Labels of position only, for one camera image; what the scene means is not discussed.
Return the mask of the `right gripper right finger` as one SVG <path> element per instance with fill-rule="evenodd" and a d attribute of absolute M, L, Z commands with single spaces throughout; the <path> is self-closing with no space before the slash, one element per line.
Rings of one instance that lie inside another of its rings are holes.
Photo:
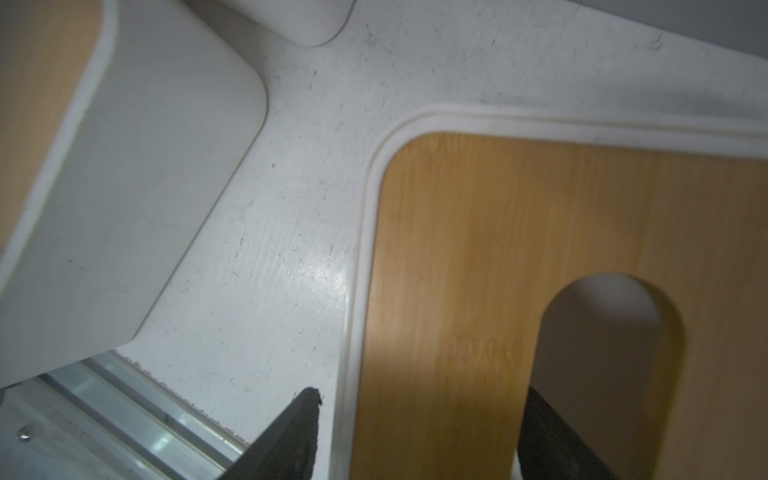
<path fill-rule="evenodd" d="M 517 445 L 518 479 L 617 479 L 532 387 Z"/>

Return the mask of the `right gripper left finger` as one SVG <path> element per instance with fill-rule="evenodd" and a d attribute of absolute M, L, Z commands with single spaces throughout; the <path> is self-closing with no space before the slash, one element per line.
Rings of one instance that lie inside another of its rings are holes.
<path fill-rule="evenodd" d="M 321 405 L 318 389 L 303 389 L 219 479 L 311 479 Z"/>

